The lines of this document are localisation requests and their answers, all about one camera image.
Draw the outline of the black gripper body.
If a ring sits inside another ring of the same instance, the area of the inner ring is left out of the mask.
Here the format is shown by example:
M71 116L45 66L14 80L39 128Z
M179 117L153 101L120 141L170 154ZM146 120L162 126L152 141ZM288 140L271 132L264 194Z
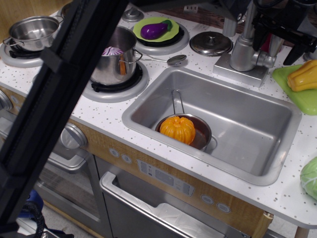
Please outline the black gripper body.
M280 0L219 0L221 15L238 22L253 2L257 13L252 21L253 29L258 23L268 27L269 33L292 44L315 44L317 28L309 21L309 12L316 7L315 0L288 0L279 6Z

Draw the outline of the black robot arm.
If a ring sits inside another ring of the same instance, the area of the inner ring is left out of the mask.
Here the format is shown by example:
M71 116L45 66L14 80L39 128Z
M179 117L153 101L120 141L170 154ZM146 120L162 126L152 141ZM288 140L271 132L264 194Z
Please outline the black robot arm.
M180 0L76 0L0 153L0 223L15 224L126 7L143 11Z

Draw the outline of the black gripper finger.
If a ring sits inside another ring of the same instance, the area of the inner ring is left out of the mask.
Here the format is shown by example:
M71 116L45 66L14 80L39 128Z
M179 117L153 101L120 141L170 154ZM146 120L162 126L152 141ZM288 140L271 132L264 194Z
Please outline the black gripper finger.
M285 58L283 65L292 65L309 49L310 49L310 46L304 43L295 44L292 50L287 55L287 57Z
M259 50L262 45L265 43L269 35L268 27L263 23L258 23L255 26L254 31L254 40L253 40L253 49Z

